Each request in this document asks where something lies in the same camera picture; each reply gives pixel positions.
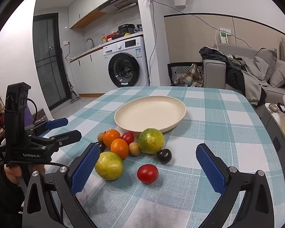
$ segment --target orange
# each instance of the orange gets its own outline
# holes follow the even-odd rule
[[[105,134],[104,134],[104,144],[106,147],[110,148],[111,143],[116,140],[120,139],[120,133],[115,130],[115,129],[109,129]]]
[[[112,142],[110,151],[124,160],[129,155],[128,143],[123,139],[116,139]]]

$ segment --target soap bottle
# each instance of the soap bottle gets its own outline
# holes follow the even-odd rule
[[[101,43],[104,44],[107,42],[107,37],[103,34],[102,35],[102,40],[101,40]]]

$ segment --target white plate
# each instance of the white plate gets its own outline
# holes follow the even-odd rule
[[[174,128],[185,116],[186,106],[177,98],[147,96],[122,105],[115,113],[116,124],[124,130],[142,132],[156,128],[166,132]]]

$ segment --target glass door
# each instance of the glass door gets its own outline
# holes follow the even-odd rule
[[[60,48],[58,13],[34,16],[33,47],[40,86],[52,110],[70,98]]]

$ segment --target cherry tomato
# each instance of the cherry tomato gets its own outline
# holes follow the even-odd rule
[[[134,135],[131,132],[126,132],[122,135],[122,139],[126,141],[128,145],[134,142]]]
[[[137,177],[143,183],[153,183],[158,178],[158,169],[152,164],[144,164],[139,167]]]

